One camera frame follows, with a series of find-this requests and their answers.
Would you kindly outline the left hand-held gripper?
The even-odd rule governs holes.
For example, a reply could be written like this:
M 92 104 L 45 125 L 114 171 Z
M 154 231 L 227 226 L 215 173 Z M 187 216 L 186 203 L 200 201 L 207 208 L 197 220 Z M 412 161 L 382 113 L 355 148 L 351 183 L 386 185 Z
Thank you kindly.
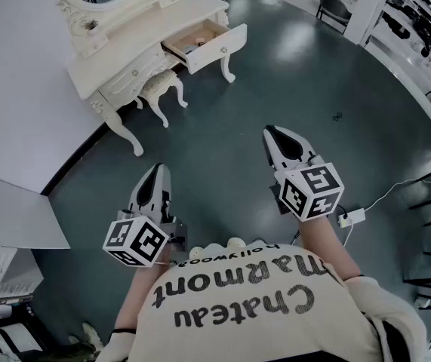
M 136 184 L 128 208 L 111 222 L 103 250 L 128 267 L 152 267 L 167 244 L 185 253 L 187 226 L 169 213 L 170 204 L 170 171 L 157 163 Z

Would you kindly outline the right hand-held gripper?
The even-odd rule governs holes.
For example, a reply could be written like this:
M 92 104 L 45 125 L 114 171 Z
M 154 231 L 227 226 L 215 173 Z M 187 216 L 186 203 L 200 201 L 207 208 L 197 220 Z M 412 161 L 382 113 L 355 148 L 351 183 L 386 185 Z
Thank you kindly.
M 267 125 L 263 145 L 276 184 L 270 189 L 281 215 L 306 222 L 333 213 L 343 194 L 343 182 L 309 141 L 283 127 Z

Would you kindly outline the white wooden drawer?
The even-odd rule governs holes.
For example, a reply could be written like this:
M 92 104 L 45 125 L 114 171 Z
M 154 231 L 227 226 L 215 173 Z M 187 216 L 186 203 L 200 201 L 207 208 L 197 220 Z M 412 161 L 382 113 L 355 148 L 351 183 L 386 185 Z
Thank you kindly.
M 232 83 L 235 76 L 229 71 L 229 59 L 245 46 L 247 29 L 245 23 L 230 29 L 212 20 L 204 20 L 166 38 L 162 41 L 162 48 L 175 56 L 192 75 L 219 60 L 223 77 Z M 199 48 L 185 54 L 187 45 L 198 45 Z

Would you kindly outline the person's left forearm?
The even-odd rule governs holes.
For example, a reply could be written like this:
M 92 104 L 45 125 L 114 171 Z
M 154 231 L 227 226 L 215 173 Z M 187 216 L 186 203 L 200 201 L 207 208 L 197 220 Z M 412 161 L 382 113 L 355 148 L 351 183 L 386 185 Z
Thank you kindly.
M 151 268 L 138 268 L 115 321 L 116 330 L 137 328 L 138 316 L 155 282 L 170 268 L 171 247 L 167 244 Z

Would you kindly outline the person's right forearm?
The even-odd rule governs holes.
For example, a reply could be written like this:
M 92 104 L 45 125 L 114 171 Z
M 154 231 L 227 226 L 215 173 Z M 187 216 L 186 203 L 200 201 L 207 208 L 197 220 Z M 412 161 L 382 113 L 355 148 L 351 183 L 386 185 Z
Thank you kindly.
M 332 265 L 343 281 L 361 275 L 326 216 L 300 222 L 299 232 L 303 248 Z

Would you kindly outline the white ornate dressing table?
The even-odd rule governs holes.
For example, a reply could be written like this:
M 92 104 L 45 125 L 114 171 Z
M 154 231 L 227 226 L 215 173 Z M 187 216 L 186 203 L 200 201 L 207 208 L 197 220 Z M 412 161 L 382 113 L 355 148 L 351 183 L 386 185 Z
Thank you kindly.
M 204 20 L 230 28 L 229 3 L 223 0 L 58 0 L 58 6 L 75 49 L 67 72 L 79 97 L 132 145 L 136 156 L 143 154 L 143 147 L 123 125 L 118 110 L 147 103 L 139 97 L 146 81 L 182 64 L 162 48 L 162 41 Z M 98 26 L 87 31 L 84 24 L 90 20 Z

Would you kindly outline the white power adapter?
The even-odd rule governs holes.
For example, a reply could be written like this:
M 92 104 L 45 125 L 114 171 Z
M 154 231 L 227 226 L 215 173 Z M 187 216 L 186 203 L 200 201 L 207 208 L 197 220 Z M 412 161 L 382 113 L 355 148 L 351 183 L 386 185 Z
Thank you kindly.
M 343 212 L 338 216 L 338 225 L 341 228 L 351 227 L 357 223 L 365 221 L 365 209 L 360 208 L 350 212 Z

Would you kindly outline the white cushioned stool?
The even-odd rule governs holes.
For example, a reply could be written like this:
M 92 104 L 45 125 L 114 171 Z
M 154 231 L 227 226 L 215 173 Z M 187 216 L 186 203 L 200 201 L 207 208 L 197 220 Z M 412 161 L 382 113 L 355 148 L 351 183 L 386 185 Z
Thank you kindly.
M 151 110 L 162 120 L 164 128 L 169 127 L 169 122 L 159 108 L 159 98 L 166 94 L 170 87 L 175 87 L 178 104 L 186 108 L 188 102 L 183 99 L 183 82 L 171 69 L 166 69 L 148 79 L 139 94 L 139 97 L 147 101 Z

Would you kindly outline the grey flat board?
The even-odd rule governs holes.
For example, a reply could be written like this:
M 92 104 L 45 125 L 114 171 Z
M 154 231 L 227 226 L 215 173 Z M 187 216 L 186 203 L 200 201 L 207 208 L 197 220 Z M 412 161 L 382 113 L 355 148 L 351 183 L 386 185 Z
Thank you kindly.
M 0 180 L 0 245 L 69 249 L 47 197 Z

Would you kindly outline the white shelf unit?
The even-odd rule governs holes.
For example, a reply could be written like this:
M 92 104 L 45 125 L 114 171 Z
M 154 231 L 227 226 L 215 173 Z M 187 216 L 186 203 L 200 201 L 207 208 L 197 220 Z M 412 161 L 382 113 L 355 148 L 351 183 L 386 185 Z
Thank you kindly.
M 431 121 L 431 52 L 386 0 L 356 0 L 345 37 L 383 64 Z

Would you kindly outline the cream printed shirt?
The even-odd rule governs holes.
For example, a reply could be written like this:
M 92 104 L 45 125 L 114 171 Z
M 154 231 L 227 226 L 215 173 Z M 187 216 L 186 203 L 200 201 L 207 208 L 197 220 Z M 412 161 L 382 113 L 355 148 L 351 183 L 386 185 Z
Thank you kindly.
M 166 271 L 97 362 L 424 362 L 426 350 L 420 316 L 373 278 L 251 244 Z

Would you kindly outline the dark crumpled cloth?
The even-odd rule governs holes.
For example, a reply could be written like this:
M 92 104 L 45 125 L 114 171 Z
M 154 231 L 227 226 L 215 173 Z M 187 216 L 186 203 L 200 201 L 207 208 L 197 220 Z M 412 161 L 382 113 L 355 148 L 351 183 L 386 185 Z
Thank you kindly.
M 92 344 L 77 342 L 60 346 L 52 351 L 45 360 L 47 362 L 93 362 L 97 355 L 98 352 Z

